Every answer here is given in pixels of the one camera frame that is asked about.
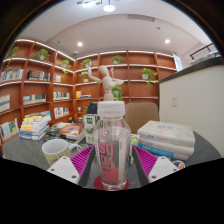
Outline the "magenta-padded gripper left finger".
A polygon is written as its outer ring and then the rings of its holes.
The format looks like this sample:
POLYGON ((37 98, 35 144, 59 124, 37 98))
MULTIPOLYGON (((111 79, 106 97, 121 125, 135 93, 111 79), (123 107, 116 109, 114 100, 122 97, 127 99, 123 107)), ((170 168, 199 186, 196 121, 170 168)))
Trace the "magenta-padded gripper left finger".
POLYGON ((85 186, 94 157, 95 147, 91 145, 71 157, 62 156, 48 169, 48 172, 74 184, 85 186))

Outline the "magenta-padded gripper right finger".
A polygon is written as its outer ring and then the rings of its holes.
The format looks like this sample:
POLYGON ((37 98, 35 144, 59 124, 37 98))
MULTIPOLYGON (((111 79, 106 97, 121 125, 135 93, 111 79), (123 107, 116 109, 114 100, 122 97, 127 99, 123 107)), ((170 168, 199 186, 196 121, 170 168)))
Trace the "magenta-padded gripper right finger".
POLYGON ((142 186, 178 171, 178 168, 165 156, 157 157, 139 146, 132 146, 132 154, 142 186))

